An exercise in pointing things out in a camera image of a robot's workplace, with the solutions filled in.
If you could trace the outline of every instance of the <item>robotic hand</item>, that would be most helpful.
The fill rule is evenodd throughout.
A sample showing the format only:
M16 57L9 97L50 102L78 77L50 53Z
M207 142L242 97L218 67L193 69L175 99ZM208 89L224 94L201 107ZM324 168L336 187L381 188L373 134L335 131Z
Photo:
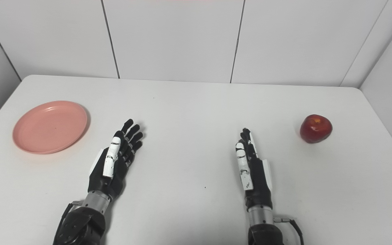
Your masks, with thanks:
M100 150L89 177L87 197L67 206L53 245L99 245L105 232L104 213L122 192L135 152L142 147L143 133L138 132L138 124L131 127L133 124L132 119L126 121L122 130L115 133L110 146Z
M240 136L241 139L235 145L235 152L249 213L249 245L283 245L282 233L274 225L275 222L290 222L299 234L300 244L303 245L302 232L294 220L273 218L269 164L258 157L255 141L249 129L244 128Z

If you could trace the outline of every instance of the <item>apple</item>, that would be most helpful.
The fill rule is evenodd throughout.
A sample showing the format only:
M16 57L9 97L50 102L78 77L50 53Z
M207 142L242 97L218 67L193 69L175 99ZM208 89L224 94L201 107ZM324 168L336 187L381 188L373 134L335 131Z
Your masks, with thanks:
M325 140L331 132L331 122L324 116L316 114L307 116L300 127L301 138L310 144Z

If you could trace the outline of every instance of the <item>table surface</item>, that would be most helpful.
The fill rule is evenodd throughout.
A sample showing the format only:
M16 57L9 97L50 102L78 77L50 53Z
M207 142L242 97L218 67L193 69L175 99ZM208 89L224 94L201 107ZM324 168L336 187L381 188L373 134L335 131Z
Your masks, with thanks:
M86 134L50 155L18 149L17 120L53 100L86 108ZM307 144L298 131L313 113L333 132ZM28 76L0 110L0 244L50 244L67 203L85 197L98 150L128 118L146 137L107 211L105 244L246 244L234 149L243 127L271 165L274 213L295 218L306 244L392 244L392 138L359 90L57 76ZM285 245L298 244L279 227Z

